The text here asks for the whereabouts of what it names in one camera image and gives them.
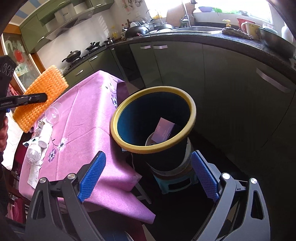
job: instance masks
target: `countertop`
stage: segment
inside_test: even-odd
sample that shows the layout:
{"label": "countertop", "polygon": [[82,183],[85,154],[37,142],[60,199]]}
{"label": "countertop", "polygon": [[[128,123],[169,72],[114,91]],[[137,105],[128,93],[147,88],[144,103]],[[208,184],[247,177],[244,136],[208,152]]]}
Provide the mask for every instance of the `countertop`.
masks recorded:
{"label": "countertop", "polygon": [[105,49],[107,49],[107,46],[104,46],[103,48],[98,49],[97,51],[89,54],[87,57],[85,57],[84,59],[82,59],[80,62],[78,62],[77,64],[73,65],[71,68],[67,69],[65,72],[63,72],[63,76],[66,76],[67,74],[69,74],[73,69],[75,69],[76,67],[78,67],[80,64],[82,64],[83,62],[89,60],[91,57],[97,55],[98,53],[104,51]]}
{"label": "countertop", "polygon": [[124,44],[133,43],[145,43],[155,41],[179,41],[179,42],[195,42],[204,45],[211,45],[228,49],[234,52],[241,53],[256,59],[282,75],[289,78],[294,84],[296,84],[296,64],[294,59],[285,59],[278,53],[267,48],[263,42],[257,40],[247,40],[234,36],[218,34],[200,34],[200,33],[188,33],[188,32],[167,32],[158,33],[152,35],[143,35],[135,38],[131,38],[127,41],[120,41],[109,45],[108,47],[115,47]]}

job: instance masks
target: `sink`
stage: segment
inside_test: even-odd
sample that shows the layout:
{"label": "sink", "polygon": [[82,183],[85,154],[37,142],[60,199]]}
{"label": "sink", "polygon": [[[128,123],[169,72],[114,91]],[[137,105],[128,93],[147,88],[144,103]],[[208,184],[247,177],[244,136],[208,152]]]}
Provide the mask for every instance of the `sink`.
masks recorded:
{"label": "sink", "polygon": [[222,28],[216,28],[216,27],[206,27],[206,26],[192,26],[192,27],[186,27],[186,28],[176,28],[173,29],[172,32],[199,32],[199,33],[213,33],[215,31],[216,33],[221,32]]}

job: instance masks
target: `human hand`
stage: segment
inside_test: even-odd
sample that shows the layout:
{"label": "human hand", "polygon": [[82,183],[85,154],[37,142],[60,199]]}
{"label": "human hand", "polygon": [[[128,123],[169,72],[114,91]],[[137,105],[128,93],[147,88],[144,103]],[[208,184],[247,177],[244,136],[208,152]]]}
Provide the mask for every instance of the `human hand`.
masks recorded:
{"label": "human hand", "polygon": [[3,120],[3,127],[0,130],[0,151],[4,151],[7,145],[7,130],[8,130],[8,118],[5,116]]}

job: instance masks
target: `drawer handle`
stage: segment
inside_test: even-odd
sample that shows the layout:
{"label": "drawer handle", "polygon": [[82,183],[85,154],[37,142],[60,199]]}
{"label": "drawer handle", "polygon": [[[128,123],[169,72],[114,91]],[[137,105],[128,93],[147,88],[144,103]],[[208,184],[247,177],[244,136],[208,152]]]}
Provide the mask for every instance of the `drawer handle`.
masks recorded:
{"label": "drawer handle", "polygon": [[75,76],[77,76],[77,75],[79,75],[79,74],[81,74],[83,72],[83,69],[82,70],[80,70],[77,74],[75,74]]}
{"label": "drawer handle", "polygon": [[60,5],[64,4],[64,3],[66,3],[66,2],[61,2],[58,6],[60,6]]}
{"label": "drawer handle", "polygon": [[153,46],[154,49],[167,49],[167,45],[162,45],[162,46]]}
{"label": "drawer handle", "polygon": [[260,69],[257,68],[256,73],[260,75],[262,79],[267,81],[268,83],[272,84],[275,88],[279,89],[280,91],[284,93],[289,93],[291,90],[286,88],[285,86],[282,86],[279,82],[275,81],[274,79],[270,78],[266,74],[264,74]]}
{"label": "drawer handle", "polygon": [[148,46],[141,46],[141,47],[140,47],[140,49],[150,49],[150,48],[151,48],[150,45],[148,45]]}
{"label": "drawer handle", "polygon": [[41,39],[39,39],[38,41],[37,41],[37,43],[39,43],[42,39],[44,39],[45,38],[45,36],[43,36]]}
{"label": "drawer handle", "polygon": [[94,56],[92,59],[90,59],[89,61],[93,61],[94,59],[96,59],[98,56]]}

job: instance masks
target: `tablecloth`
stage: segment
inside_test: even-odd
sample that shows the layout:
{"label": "tablecloth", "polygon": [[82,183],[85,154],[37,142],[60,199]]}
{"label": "tablecloth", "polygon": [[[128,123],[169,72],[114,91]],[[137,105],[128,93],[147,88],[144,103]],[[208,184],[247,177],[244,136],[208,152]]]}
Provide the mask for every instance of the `tablecloth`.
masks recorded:
{"label": "tablecloth", "polygon": [[[140,180],[124,160],[121,148],[110,133],[110,121],[117,101],[125,99],[124,82],[104,71],[84,79],[56,102],[62,104],[62,117],[53,126],[52,140],[39,172],[39,178],[61,180],[90,163],[98,151],[106,154],[103,170],[84,206],[88,212],[102,207],[137,220],[152,223],[155,215],[130,191]],[[27,183],[30,164],[25,157],[20,175],[19,192],[31,199],[34,189]]]}

